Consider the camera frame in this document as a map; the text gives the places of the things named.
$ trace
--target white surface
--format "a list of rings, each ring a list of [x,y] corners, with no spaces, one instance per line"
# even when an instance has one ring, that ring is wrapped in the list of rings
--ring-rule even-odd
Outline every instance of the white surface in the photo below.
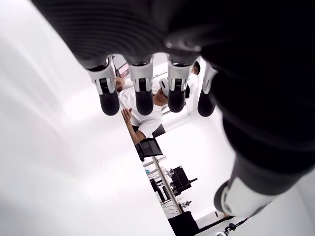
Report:
[[[167,156],[161,165],[167,169],[183,166],[188,179],[198,178],[182,193],[183,201],[192,201],[186,210],[197,220],[215,210],[214,195],[230,178],[234,151],[221,138],[211,118],[192,114],[167,129],[157,137]]]
[[[198,236],[212,236],[224,231],[229,222],[234,224],[243,218],[224,221]],[[296,187],[278,197],[261,213],[232,231],[230,236],[313,236],[315,231]]]
[[[315,171],[304,176],[298,183],[297,189],[303,199],[310,219],[315,228]]]
[[[0,17],[0,235],[174,235],[121,115],[54,30],[24,0]]]

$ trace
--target robotic hand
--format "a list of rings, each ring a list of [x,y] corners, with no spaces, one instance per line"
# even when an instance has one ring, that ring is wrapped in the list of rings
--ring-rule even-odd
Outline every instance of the robotic hand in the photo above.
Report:
[[[152,111],[152,56],[168,56],[169,108],[184,106],[191,66],[207,62],[198,111],[217,105],[236,152],[218,210],[252,216],[315,164],[312,7],[250,0],[32,0],[88,71],[105,114],[119,109],[110,55],[129,64],[138,111]]]

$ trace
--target person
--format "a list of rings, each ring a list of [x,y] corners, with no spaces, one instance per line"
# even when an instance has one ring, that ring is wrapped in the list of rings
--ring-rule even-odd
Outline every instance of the person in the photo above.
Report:
[[[199,74],[200,66],[198,62],[196,67],[195,65],[196,63],[194,64],[188,79],[185,98],[189,98],[198,86],[197,74]],[[153,111],[151,114],[143,116],[136,108],[135,90],[132,82],[126,83],[124,79],[117,77],[116,89],[119,92],[119,100],[123,108],[121,111],[122,116],[127,125],[133,144],[136,145],[143,139],[150,137],[162,124],[162,111],[167,106],[168,97],[163,93],[159,81],[153,81]]]

